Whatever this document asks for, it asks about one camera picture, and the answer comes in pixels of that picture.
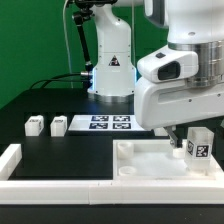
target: cube with marker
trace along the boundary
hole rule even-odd
[[[44,128],[44,117],[42,115],[31,116],[25,123],[26,136],[39,136]]]
[[[67,117],[55,117],[51,123],[51,136],[63,137],[67,131]]]
[[[207,171],[210,167],[214,133],[205,127],[188,129],[185,163],[190,171]]]

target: small white cube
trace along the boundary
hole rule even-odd
[[[67,131],[67,117],[55,117],[51,122],[51,136],[63,137]]]
[[[25,123],[26,136],[39,136],[44,128],[44,117],[41,115],[31,116]]]

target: black sticker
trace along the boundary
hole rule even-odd
[[[197,152],[196,152],[196,157],[200,157],[200,158],[205,158],[208,157],[208,150],[209,150],[209,146],[208,145],[200,145],[197,147]]]
[[[107,123],[90,123],[89,129],[108,129],[108,124]]]
[[[113,123],[113,129],[116,129],[116,130],[131,129],[131,124],[130,123]]]
[[[131,118],[130,118],[130,116],[114,116],[113,121],[129,122],[129,121],[131,121]]]
[[[109,66],[120,66],[119,61],[117,60],[117,57],[114,55],[114,57],[112,58]]]
[[[193,155],[194,144],[191,141],[188,141],[187,151]]]
[[[92,116],[91,121],[109,121],[109,116]]]
[[[39,122],[40,120],[38,120],[38,119],[31,119],[30,120],[30,122],[33,122],[33,123],[35,123],[35,122]]]
[[[55,123],[63,123],[63,120],[55,120]]]

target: white foam block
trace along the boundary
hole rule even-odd
[[[11,144],[0,157],[0,180],[8,180],[21,159],[21,145]]]
[[[44,117],[41,115],[31,116],[25,123],[26,136],[39,136],[44,128]]]
[[[67,130],[67,117],[55,117],[51,122],[51,136],[63,137]]]

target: robot logo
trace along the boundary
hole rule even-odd
[[[119,63],[119,61],[118,61],[118,59],[117,59],[117,57],[114,55],[114,57],[112,58],[112,60],[111,60],[111,62],[110,62],[110,64],[109,64],[109,66],[120,66],[120,63]]]

